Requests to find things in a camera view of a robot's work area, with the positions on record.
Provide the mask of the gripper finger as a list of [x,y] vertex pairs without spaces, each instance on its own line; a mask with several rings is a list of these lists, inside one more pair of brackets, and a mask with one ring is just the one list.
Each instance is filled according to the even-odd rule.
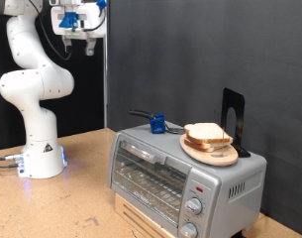
[[72,52],[72,42],[71,39],[68,39],[66,36],[61,37],[62,42],[64,44],[64,50],[70,54]]
[[95,38],[89,38],[89,39],[86,40],[85,54],[87,56],[93,56],[94,55],[95,45],[96,45],[96,39]]

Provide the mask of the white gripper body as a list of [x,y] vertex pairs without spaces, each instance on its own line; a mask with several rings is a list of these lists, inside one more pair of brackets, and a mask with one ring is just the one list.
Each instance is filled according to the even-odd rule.
[[68,39],[96,39],[106,34],[106,9],[97,4],[53,6],[50,16],[53,32]]

